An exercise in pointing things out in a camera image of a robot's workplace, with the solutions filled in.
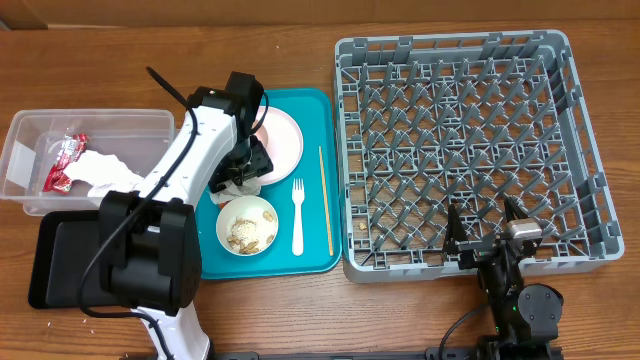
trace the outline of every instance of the teal tray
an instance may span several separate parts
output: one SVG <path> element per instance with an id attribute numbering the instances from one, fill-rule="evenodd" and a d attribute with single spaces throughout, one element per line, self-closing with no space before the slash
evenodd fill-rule
<path id="1" fill-rule="evenodd" d="M 334 127 L 329 98 L 316 89 L 270 90 L 267 93 L 269 104 L 291 115 L 300 126 L 304 137 L 304 150 L 296 169 L 282 181 L 264 186 L 260 193 L 278 213 L 278 235 L 273 245 L 258 255 L 242 257 L 230 254 L 217 239 L 216 219 L 220 209 L 211 202 L 207 189 L 196 208 L 203 279 L 242 279 L 318 273 L 333 269 L 340 260 L 342 226 Z M 333 256 L 329 256 L 318 146 L 322 146 L 327 179 Z M 304 179 L 305 189 L 305 200 L 302 204 L 304 253 L 301 256 L 294 256 L 291 252 L 294 214 L 291 190 L 294 178 Z"/>

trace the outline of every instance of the crumpled napkin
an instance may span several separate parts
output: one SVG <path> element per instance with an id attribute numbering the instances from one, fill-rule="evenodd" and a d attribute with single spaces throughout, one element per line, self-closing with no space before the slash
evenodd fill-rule
<path id="1" fill-rule="evenodd" d="M 117 156 L 102 155 L 92 150 L 82 153 L 63 172 L 73 181 L 81 180 L 93 186 L 88 197 L 104 197 L 110 190 L 126 193 L 143 180 L 142 176 L 134 174 Z"/>
<path id="2" fill-rule="evenodd" d="M 226 181 L 224 184 L 227 186 L 226 189 L 210 195 L 211 201 L 216 205 L 224 204 L 245 195 L 258 195 L 260 194 L 260 189 L 262 189 L 262 185 L 258 183 L 258 178 L 245 180 L 242 186 L 236 186 L 231 180 Z"/>

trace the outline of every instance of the plastic tray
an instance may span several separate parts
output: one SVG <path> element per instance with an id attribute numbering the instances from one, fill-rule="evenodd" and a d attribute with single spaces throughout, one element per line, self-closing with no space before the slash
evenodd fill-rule
<path id="1" fill-rule="evenodd" d="M 543 228 L 523 274 L 584 272 L 622 256 L 564 34 L 349 38 L 335 55 L 349 279 L 468 273 L 442 258 L 446 209 L 457 204 L 473 241 L 493 238 L 505 196 Z"/>
<path id="2" fill-rule="evenodd" d="M 0 198 L 22 203 L 25 213 L 94 210 L 101 198 L 89 198 L 91 186 L 74 183 L 68 195 L 42 192 L 65 135 L 89 135 L 87 149 L 114 154 L 131 171 L 147 176 L 169 148 L 173 115 L 151 109 L 24 110 L 7 134 L 0 158 Z"/>
<path id="3" fill-rule="evenodd" d="M 342 233 L 338 174 L 329 99 L 315 89 L 270 90 L 267 93 L 270 105 L 291 115 L 304 136 L 304 151 L 296 169 L 284 180 L 264 186 L 260 194 L 278 213 L 278 235 L 269 249 L 258 255 L 241 257 L 230 254 L 216 237 L 216 219 L 220 210 L 211 202 L 209 191 L 205 191 L 196 209 L 203 279 L 317 273 L 331 270 L 340 260 Z M 329 256 L 318 146 L 322 146 L 324 156 L 333 257 Z M 294 178 L 303 178 L 305 187 L 302 204 L 304 254 L 299 257 L 291 252 L 294 213 L 291 190 Z"/>

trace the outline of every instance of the plastic bin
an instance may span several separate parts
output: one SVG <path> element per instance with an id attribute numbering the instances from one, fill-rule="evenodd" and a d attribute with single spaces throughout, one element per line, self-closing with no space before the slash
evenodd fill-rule
<path id="1" fill-rule="evenodd" d="M 0 158 L 0 198 L 24 205 L 24 212 L 42 216 L 55 210 L 97 209 L 91 186 L 74 182 L 68 195 L 42 192 L 65 135 L 85 133 L 87 149 L 114 154 L 131 171 L 145 177 L 173 140 L 173 115 L 166 110 L 74 109 L 25 110 L 17 113 Z"/>
<path id="2" fill-rule="evenodd" d="M 345 273 L 472 273 L 443 258 L 447 207 L 471 241 L 515 198 L 543 229 L 524 275 L 624 253 L 567 37 L 555 30 L 342 39 L 335 48 Z"/>

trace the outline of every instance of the wooden table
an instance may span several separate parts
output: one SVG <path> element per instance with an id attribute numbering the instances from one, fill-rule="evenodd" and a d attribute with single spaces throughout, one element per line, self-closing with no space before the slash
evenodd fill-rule
<path id="1" fill-rule="evenodd" d="M 640 358 L 640 22 L 558 21 L 275 26 L 0 33 L 0 133 L 38 108 L 161 108 L 183 111 L 144 71 L 151 65 L 189 94 L 224 86 L 231 70 L 266 88 L 315 87 L 331 96 L 334 44 L 358 35 L 519 29 L 564 31 L 573 48 L 593 128 L 625 236 L 624 257 L 584 275 L 545 282 L 566 299 L 560 339 L 567 359 Z M 87 319 L 78 310 L 27 304 L 38 218 L 0 204 L 0 359 L 113 359 L 149 353 L 136 320 Z M 342 266 L 322 275 L 203 282 L 202 327 L 219 351 L 260 353 L 421 351 L 437 346 L 483 301 L 473 277 L 358 285 Z M 452 345 L 492 331 L 489 314 L 463 325 Z"/>

